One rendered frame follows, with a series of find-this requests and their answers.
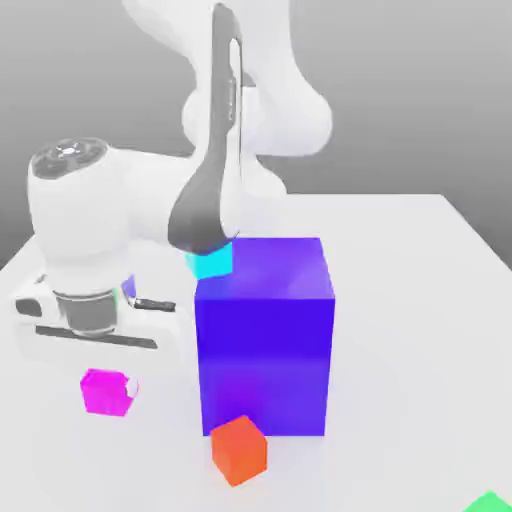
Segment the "large blue box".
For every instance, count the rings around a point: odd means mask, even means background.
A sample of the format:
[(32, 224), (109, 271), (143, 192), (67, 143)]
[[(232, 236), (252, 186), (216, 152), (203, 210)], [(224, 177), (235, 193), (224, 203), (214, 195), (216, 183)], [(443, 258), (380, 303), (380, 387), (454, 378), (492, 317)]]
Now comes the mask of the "large blue box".
[(321, 240), (238, 238), (232, 255), (195, 292), (203, 432), (246, 416), (266, 436), (324, 435), (336, 297)]

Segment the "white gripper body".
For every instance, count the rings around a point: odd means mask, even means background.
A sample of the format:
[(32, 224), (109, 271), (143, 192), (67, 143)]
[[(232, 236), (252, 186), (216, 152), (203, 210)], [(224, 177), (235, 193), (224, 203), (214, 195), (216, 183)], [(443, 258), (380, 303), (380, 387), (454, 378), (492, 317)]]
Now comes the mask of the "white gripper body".
[(162, 373), (181, 359), (181, 329), (174, 313), (137, 310), (129, 322), (100, 338), (75, 335), (38, 322), (16, 326), (20, 352), (62, 369), (104, 369), (126, 375)]

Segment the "small orange cube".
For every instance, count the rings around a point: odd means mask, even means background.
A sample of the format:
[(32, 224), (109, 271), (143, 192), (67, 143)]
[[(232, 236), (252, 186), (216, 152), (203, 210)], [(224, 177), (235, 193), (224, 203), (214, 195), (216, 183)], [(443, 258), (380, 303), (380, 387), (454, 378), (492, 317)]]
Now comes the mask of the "small orange cube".
[(230, 486), (238, 486), (267, 470), (267, 439), (248, 416), (216, 427), (210, 440), (213, 463)]

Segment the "small magenta cube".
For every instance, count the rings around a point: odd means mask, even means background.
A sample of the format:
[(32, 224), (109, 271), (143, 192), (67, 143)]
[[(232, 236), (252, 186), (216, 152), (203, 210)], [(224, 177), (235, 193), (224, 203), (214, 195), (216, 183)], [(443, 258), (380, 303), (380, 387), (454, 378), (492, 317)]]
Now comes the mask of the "small magenta cube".
[(133, 401), (126, 396), (127, 377), (122, 372), (88, 369), (80, 388), (88, 413), (124, 417)]

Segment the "small green cube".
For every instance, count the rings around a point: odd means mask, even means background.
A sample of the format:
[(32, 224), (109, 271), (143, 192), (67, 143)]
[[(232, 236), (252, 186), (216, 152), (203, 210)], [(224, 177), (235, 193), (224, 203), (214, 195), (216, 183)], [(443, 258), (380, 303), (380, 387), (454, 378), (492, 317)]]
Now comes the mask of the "small green cube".
[(476, 498), (463, 512), (512, 512), (512, 505), (494, 491), (487, 491)]

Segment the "small cyan cube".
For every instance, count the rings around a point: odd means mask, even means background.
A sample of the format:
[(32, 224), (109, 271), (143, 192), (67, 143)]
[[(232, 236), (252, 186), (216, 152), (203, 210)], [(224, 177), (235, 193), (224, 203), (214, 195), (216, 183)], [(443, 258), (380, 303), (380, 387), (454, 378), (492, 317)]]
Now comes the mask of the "small cyan cube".
[(228, 275), (233, 271), (232, 243), (208, 255), (186, 253), (185, 261), (198, 280)]

